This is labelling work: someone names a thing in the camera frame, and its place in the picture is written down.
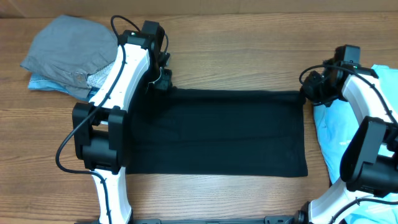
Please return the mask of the black t-shirt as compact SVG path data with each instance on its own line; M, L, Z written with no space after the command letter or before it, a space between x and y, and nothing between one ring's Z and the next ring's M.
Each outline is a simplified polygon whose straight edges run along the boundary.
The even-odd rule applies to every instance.
M297 91L186 90L138 98L128 174L305 177Z

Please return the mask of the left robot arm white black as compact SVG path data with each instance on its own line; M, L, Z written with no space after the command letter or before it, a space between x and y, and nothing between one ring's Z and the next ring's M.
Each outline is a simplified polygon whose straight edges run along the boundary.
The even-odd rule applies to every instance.
M141 29L125 30L117 38L116 60L105 82L88 103L77 103L72 112L75 153L98 194L97 223L131 221L126 190L128 112L138 94L172 87L170 54L162 47L169 40L158 22L145 21Z

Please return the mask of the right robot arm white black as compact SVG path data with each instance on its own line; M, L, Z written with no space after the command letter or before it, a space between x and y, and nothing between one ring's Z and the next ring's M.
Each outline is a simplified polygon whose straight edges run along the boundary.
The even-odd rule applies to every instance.
M341 159L339 179L297 211L292 223L339 223L366 202L397 205L384 199L397 193L397 113L376 72L360 65L360 54L357 46L339 46L320 64L322 73L312 66L305 69L307 78L299 78L301 93L315 106L347 101L359 128Z

